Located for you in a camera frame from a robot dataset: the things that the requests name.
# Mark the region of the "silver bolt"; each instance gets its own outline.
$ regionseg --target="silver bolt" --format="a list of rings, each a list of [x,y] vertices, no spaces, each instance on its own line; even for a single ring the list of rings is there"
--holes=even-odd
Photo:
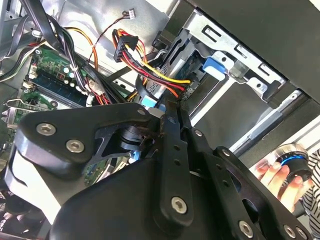
[[[252,239],[254,237],[254,231],[252,231],[252,228],[247,222],[239,221],[239,228],[247,238]]]
[[[297,226],[295,229],[298,231],[298,233],[301,235],[301,237],[303,237],[303,239],[305,239],[305,240],[308,239],[307,235],[305,234],[304,231],[302,231],[302,230],[300,229],[300,227]]]
[[[296,234],[295,232],[291,229],[291,227],[289,227],[288,225],[283,225],[283,228],[285,230],[285,232],[293,239],[296,238]]]
[[[138,113],[145,116],[146,115],[146,112],[142,109],[138,109]]]
[[[174,196],[171,199],[171,206],[178,214],[185,214],[187,212],[187,204],[178,196]]]
[[[195,132],[195,134],[197,134],[199,137],[202,137],[202,132],[200,132],[198,129],[196,129],[194,132]]]
[[[230,156],[230,152],[228,152],[226,149],[222,149],[222,152],[224,155],[226,155],[227,157]]]
[[[56,101],[51,101],[51,105],[56,107],[56,106],[58,106],[58,103]]]
[[[51,136],[56,133],[56,128],[50,123],[40,123],[36,126],[36,131],[44,136]]]
[[[40,38],[42,38],[42,32],[41,31],[38,31],[38,30],[32,30],[32,36],[34,36],[35,38],[37,38],[37,39],[40,39]]]
[[[67,141],[65,146],[66,149],[75,154],[82,153],[85,150],[85,145],[81,141],[76,139]]]
[[[40,49],[36,49],[34,52],[35,54],[38,54],[38,55],[42,54],[42,51]]]

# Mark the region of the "hand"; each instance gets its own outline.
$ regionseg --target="hand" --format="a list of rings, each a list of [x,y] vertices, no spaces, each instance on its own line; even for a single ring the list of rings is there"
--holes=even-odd
[[[253,173],[263,185],[292,213],[295,204],[312,187],[311,179],[303,182],[301,176],[296,176],[287,186],[283,187],[290,169],[287,165],[281,166],[279,162],[272,167],[263,166]]]

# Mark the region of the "motherboard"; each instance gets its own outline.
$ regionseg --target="motherboard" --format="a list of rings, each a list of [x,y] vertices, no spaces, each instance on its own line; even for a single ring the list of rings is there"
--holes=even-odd
[[[120,92],[124,97],[128,93]],[[31,59],[27,76],[17,97],[4,103],[1,120],[7,124],[8,135],[1,159],[8,160],[20,120],[29,113],[86,107],[88,94],[79,90],[70,63],[48,47],[37,49]],[[84,183],[90,186],[105,174],[108,159],[89,165]]]

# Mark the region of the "blue ring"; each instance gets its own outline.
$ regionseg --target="blue ring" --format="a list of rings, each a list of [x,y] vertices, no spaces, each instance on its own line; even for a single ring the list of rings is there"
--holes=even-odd
[[[303,156],[291,156],[281,162],[281,166],[285,165],[285,163],[289,162],[292,159],[305,159]]]

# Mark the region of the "screw hole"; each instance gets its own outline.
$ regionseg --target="screw hole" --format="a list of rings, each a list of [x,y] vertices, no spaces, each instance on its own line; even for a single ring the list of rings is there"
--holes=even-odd
[[[222,182],[227,188],[229,187],[229,183],[226,180],[223,180]]]
[[[181,166],[181,163],[180,163],[180,161],[178,159],[175,159],[173,162],[175,163],[175,165]]]

